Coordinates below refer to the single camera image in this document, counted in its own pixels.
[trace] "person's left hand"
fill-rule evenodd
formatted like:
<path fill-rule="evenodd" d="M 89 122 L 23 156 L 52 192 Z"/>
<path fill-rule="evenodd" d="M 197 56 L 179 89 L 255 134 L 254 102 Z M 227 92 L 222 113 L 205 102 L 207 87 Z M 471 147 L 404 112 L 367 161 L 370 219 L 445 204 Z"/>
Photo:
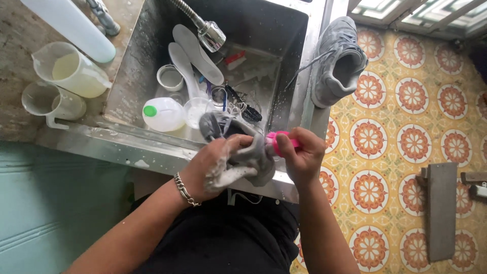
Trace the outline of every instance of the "person's left hand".
<path fill-rule="evenodd" d="M 218 169 L 218 165 L 223 164 L 226 166 L 226 159 L 228 159 L 229 155 L 242 147 L 249 146 L 252 144 L 252 140 L 252 136 L 234 134 L 228 139 L 216 139 L 203 147 L 179 173 L 188 194 L 196 202 L 203 202 L 217 197 L 222 190 L 216 192 L 207 192 L 205 190 L 207 175 L 215 168 Z"/>

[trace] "pink brush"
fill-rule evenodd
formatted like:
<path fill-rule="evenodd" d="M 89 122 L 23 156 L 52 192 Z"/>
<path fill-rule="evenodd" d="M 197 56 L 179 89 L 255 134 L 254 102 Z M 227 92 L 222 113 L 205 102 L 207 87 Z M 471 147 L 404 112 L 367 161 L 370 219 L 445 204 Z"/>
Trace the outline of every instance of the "pink brush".
<path fill-rule="evenodd" d="M 269 132 L 265 138 L 265 150 L 267 153 L 269 153 L 271 156 L 279 156 L 282 157 L 281 150 L 279 149 L 279 146 L 277 145 L 277 134 L 286 134 L 289 135 L 289 132 L 287 131 L 278 131 L 278 132 Z M 301 147 L 300 142 L 296 139 L 290 139 L 291 143 L 294 146 L 294 149 Z"/>

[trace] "white plastic bottle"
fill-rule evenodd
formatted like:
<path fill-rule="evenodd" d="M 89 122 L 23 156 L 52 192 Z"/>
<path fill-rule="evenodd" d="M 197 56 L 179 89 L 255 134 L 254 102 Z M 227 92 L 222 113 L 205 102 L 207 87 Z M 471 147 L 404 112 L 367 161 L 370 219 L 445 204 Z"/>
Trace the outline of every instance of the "white plastic bottle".
<path fill-rule="evenodd" d="M 21 1 L 93 60 L 106 63 L 115 57 L 113 44 L 71 0 Z"/>
<path fill-rule="evenodd" d="M 156 131 L 174 131 L 185 124 L 183 107 L 173 98 L 150 99 L 142 112 L 144 122 Z"/>

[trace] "white plastic tube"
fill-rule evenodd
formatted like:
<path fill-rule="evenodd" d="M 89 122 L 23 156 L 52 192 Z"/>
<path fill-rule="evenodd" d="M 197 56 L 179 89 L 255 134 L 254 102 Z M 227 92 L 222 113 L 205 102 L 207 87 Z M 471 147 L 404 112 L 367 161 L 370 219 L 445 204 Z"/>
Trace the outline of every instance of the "white plastic tube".
<path fill-rule="evenodd" d="M 106 63 L 115 57 L 113 44 L 71 0 L 21 1 L 93 60 Z"/>

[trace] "green bottle cap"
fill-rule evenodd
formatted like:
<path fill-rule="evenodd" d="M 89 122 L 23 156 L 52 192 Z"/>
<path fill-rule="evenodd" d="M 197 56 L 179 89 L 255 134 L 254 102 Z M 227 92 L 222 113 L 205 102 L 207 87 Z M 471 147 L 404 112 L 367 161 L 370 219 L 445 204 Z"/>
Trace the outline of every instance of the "green bottle cap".
<path fill-rule="evenodd" d="M 154 106 L 144 107 L 144 114 L 147 117 L 154 117 L 157 114 L 157 109 Z"/>

